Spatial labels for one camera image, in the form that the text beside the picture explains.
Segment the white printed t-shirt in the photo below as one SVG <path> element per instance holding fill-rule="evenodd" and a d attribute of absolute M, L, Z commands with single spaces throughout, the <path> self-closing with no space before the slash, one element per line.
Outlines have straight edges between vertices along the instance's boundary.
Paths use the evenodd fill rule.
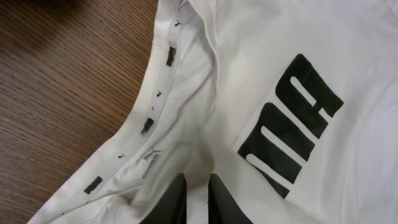
<path fill-rule="evenodd" d="M 397 2 L 160 1 L 118 132 L 32 223 L 140 223 L 217 174 L 252 223 L 397 222 Z"/>

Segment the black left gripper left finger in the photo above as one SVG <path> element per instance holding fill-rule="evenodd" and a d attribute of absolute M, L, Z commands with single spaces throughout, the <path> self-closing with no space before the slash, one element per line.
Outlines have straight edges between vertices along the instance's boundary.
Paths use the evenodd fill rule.
<path fill-rule="evenodd" d="M 161 196 L 155 207 L 140 224 L 186 224 L 187 183 L 184 174 L 178 174 Z"/>

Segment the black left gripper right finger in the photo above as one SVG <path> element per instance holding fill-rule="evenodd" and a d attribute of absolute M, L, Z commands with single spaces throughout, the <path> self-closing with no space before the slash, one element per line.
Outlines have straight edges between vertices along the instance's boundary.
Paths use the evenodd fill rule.
<path fill-rule="evenodd" d="M 211 174 L 208 183 L 208 222 L 209 224 L 252 224 L 217 174 Z"/>

